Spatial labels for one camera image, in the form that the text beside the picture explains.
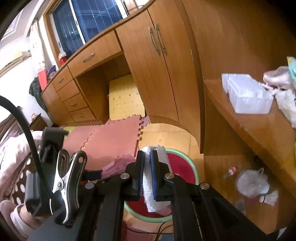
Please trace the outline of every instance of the red container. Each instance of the red container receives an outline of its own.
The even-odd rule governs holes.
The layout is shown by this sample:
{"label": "red container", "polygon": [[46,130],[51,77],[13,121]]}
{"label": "red container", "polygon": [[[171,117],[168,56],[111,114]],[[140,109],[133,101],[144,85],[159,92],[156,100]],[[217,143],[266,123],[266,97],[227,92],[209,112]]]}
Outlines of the red container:
{"label": "red container", "polygon": [[61,65],[64,65],[66,61],[67,61],[67,57],[64,56],[64,57],[62,57],[62,58],[59,60],[59,63],[60,63]]}
{"label": "red container", "polygon": [[44,90],[47,85],[47,72],[46,69],[38,73],[38,79],[40,83],[41,90]]}

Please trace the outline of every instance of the shuttlecock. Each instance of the shuttlecock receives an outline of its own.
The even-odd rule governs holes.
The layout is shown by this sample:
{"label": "shuttlecock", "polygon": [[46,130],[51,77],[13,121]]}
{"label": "shuttlecock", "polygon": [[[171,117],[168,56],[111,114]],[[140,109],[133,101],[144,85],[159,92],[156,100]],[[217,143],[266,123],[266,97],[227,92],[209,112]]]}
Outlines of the shuttlecock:
{"label": "shuttlecock", "polygon": [[264,203],[267,203],[271,206],[274,206],[277,202],[278,197],[279,197],[279,192],[273,191],[272,193],[270,193],[266,196],[261,196],[259,198],[259,202],[264,202]]}

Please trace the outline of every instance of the white towel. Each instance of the white towel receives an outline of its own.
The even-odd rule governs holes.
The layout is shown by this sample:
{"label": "white towel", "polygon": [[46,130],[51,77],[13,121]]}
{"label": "white towel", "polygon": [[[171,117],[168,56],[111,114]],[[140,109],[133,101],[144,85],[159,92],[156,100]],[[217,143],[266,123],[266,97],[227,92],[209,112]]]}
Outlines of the white towel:
{"label": "white towel", "polygon": [[162,210],[166,206],[170,205],[170,201],[167,202],[156,202],[153,198],[153,190],[152,190],[152,174],[151,174],[151,164],[150,164],[150,152],[152,150],[156,150],[158,154],[158,160],[160,162],[166,163],[172,172],[172,168],[170,167],[170,163],[168,160],[168,156],[165,152],[165,148],[163,146],[145,146],[141,149],[141,151],[145,154],[144,160],[144,175],[143,175],[143,191],[144,191],[144,200],[147,206],[148,212],[157,212]]}

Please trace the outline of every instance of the window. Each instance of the window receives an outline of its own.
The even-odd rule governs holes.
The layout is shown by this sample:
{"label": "window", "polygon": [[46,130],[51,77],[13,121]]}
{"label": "window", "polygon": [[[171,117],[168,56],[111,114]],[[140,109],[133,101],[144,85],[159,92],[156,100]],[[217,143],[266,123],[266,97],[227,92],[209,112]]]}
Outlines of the window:
{"label": "window", "polygon": [[50,18],[60,52],[70,57],[92,37],[127,15],[121,0],[61,0]]}

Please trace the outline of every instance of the white plastic box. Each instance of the white plastic box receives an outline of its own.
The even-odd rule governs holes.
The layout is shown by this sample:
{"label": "white plastic box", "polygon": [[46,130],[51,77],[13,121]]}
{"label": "white plastic box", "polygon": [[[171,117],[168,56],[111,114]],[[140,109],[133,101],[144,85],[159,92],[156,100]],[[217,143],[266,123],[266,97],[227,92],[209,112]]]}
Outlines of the white plastic box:
{"label": "white plastic box", "polygon": [[222,87],[237,114],[269,113],[273,96],[249,74],[222,74]]}

